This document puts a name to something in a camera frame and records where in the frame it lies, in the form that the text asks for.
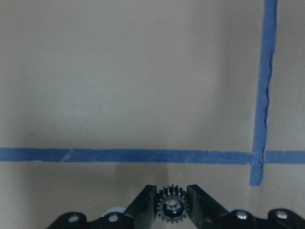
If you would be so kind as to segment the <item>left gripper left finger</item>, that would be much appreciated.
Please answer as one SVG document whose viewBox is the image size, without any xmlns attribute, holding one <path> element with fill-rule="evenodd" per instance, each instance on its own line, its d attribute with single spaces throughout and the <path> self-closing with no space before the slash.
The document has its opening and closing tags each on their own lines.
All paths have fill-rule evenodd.
<svg viewBox="0 0 305 229">
<path fill-rule="evenodd" d="M 150 229 L 156 219 L 157 187 L 146 185 L 123 212 L 128 229 Z"/>
</svg>

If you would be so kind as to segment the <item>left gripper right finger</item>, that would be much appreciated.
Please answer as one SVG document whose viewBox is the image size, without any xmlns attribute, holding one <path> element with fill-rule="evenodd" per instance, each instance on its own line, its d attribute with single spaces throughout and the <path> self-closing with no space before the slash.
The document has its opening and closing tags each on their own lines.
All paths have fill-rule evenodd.
<svg viewBox="0 0 305 229">
<path fill-rule="evenodd" d="M 188 217 L 198 229 L 219 229 L 221 217 L 229 212 L 198 185 L 188 185 Z"/>
</svg>

